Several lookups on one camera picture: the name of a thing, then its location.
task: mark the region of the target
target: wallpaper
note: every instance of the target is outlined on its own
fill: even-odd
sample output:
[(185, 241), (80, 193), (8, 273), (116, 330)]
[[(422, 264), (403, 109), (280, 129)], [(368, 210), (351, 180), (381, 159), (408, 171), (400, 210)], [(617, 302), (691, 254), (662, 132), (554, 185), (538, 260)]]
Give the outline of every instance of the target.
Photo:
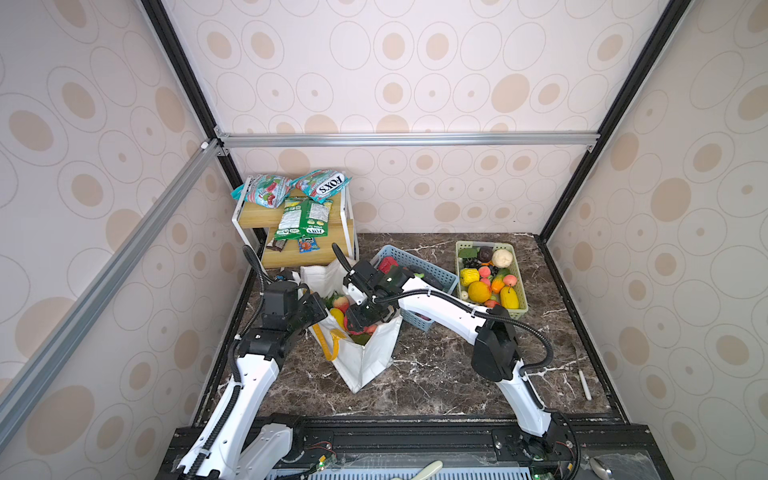
[(0, 454), (0, 480), (155, 478), (247, 272), (224, 185), (204, 171)]
[(224, 131), (590, 130), (664, 0), (166, 0)]
[(768, 472), (768, 2), (698, 2), (549, 247), (675, 478)]
[(363, 232), (540, 232), (584, 145), (234, 148), (243, 176), (334, 167)]
[[(0, 392), (201, 138), (132, 0), (3, 3)], [(245, 276), (217, 168), (0, 455), (2, 480), (154, 478)]]

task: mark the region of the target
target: brown marble surface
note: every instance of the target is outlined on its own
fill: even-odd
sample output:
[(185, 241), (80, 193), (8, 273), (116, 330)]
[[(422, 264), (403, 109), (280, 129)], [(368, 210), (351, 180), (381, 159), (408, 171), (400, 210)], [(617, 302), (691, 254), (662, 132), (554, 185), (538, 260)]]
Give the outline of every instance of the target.
[[(603, 386), (581, 345), (532, 236), (512, 233), (364, 233), (359, 235), (360, 258), (369, 260), (381, 247), (393, 245), (448, 271), (455, 270), (457, 240), (511, 243), (515, 247), (528, 299), (521, 318), (543, 332), (554, 347), (552, 364), (533, 376), (539, 395), (549, 408), (564, 412), (609, 412)], [(255, 305), (258, 292), (251, 296)], [(244, 319), (250, 318), (251, 307)], [(518, 329), (518, 348), (530, 363), (545, 351), (530, 334)], [(581, 353), (578, 356), (574, 344)], [(267, 393), (259, 415), (273, 412), (301, 415), (512, 415), (501, 391), (471, 367), (472, 346), (456, 333), (434, 324), (424, 333), (402, 323), (394, 363), (353, 394), (327, 362), (310, 335), (293, 347), (277, 381)], [(587, 401), (581, 389), (581, 366), (591, 390)]]

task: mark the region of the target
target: blue plastic basket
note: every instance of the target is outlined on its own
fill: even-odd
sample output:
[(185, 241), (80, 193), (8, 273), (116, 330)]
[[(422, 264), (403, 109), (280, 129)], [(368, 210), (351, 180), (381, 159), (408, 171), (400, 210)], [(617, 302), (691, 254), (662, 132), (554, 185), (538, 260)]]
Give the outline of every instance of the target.
[[(394, 258), (400, 266), (407, 266), (418, 271), (429, 273), (440, 282), (442, 285), (441, 290), (449, 295), (452, 295), (452, 292), (458, 284), (458, 276), (456, 276), (455, 273), (444, 270), (439, 266), (432, 265), (430, 262), (422, 260), (416, 255), (404, 252), (399, 248), (395, 248), (392, 245), (385, 245), (384, 248), (379, 250), (379, 252), (371, 259), (371, 264), (373, 266), (379, 266), (379, 263), (381, 263), (385, 257)], [(429, 330), (429, 327), (435, 322), (434, 320), (425, 320), (414, 312), (409, 312), (408, 310), (400, 310), (400, 315), (402, 315), (403, 320), (425, 332)]]

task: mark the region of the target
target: shelf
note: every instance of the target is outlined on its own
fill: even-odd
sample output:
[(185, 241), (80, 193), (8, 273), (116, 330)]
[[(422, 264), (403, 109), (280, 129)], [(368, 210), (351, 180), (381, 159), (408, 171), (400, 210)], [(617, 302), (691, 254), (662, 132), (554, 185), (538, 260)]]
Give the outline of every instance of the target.
[[(354, 220), (347, 220), (347, 227), (352, 232)], [(269, 243), (275, 236), (275, 228), (270, 229), (270, 235), (267, 237), (267, 243)], [(341, 250), (348, 257), (350, 255), (346, 247), (346, 238), (344, 237), (344, 229), (341, 225), (332, 227), (328, 232), (327, 237), (317, 237), (315, 239), (319, 250), (307, 253), (299, 253), (299, 245), (296, 240), (288, 240), (285, 249), (282, 252), (264, 249), (264, 255), (261, 258), (261, 263), (264, 268), (280, 268), (282, 266), (309, 266), (309, 265), (328, 265), (336, 259), (336, 255), (333, 253), (332, 243), (338, 243)]]
[[(341, 228), (341, 216), (339, 215), (341, 195), (341, 193), (338, 193), (330, 198), (330, 200), (333, 200), (333, 205), (331, 206), (331, 213), (328, 218), (330, 225), (337, 225), (339, 228)], [(289, 196), (306, 197), (304, 192), (297, 189), (291, 190)], [(266, 208), (258, 204), (245, 202), (240, 219), (237, 222), (242, 228), (274, 228), (280, 224), (281, 218), (283, 218), (282, 205), (278, 208)]]

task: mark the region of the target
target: green plastic basket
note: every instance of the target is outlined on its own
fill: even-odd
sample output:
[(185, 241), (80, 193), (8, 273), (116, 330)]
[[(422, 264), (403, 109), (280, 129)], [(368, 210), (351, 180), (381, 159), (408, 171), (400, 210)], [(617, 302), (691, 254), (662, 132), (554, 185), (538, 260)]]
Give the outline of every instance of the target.
[[(509, 243), (496, 243), (496, 242), (469, 242), (466, 240), (460, 240), (456, 242), (456, 275), (461, 276), (462, 272), (462, 259), (458, 258), (458, 251), (462, 248), (479, 248), (479, 247), (491, 247), (493, 251), (496, 250), (508, 250), (512, 252), (512, 263), (508, 267), (512, 275), (518, 278), (518, 282), (512, 288), (515, 289), (515, 293), (518, 294), (518, 300), (520, 300), (520, 308), (509, 309), (509, 316), (512, 319), (519, 319), (528, 311), (528, 300), (525, 298), (525, 288), (523, 288), (523, 279), (520, 276), (520, 267), (518, 266), (518, 256), (515, 254), (515, 248)], [(462, 291), (465, 292), (466, 287), (462, 286), (461, 282), (456, 284), (456, 296), (462, 297)]]

